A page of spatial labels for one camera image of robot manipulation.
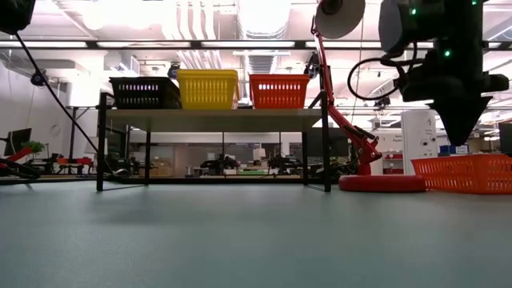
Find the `black metal table frame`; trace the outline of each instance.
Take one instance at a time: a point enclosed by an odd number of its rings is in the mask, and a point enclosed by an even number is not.
[[[318,102],[321,103],[322,109],[322,155],[324,163],[324,177],[322,180],[323,191],[329,193],[331,191],[332,182],[330,179],[330,148],[329,148],[329,112],[327,93],[323,90],[323,84],[321,84],[322,91],[318,94],[315,100],[311,103],[308,109],[313,109]],[[150,165],[145,165],[144,179],[141,178],[106,178],[105,172],[105,136],[106,136],[106,112],[109,109],[107,106],[107,95],[100,95],[100,102],[98,106],[98,167],[97,178],[96,178],[96,190],[97,192],[104,191],[104,181],[114,181],[123,184],[143,184],[148,186],[149,184],[232,184],[232,183],[301,183],[304,186],[310,186],[311,188],[317,189],[315,186],[311,186],[312,179],[309,179],[307,173],[307,132],[302,132],[302,168],[303,176],[302,179],[273,179],[273,178],[258,178],[258,179],[247,179],[247,178],[151,178],[150,177]],[[224,142],[224,133],[222,133],[222,142]],[[146,159],[145,163],[150,163],[150,149],[151,149],[151,131],[146,131]]]

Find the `orange basket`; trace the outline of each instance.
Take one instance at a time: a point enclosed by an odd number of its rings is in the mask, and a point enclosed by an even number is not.
[[[429,190],[468,194],[512,194],[512,158],[478,154],[412,160]]]
[[[255,109],[302,109],[308,75],[249,75],[250,99]]]

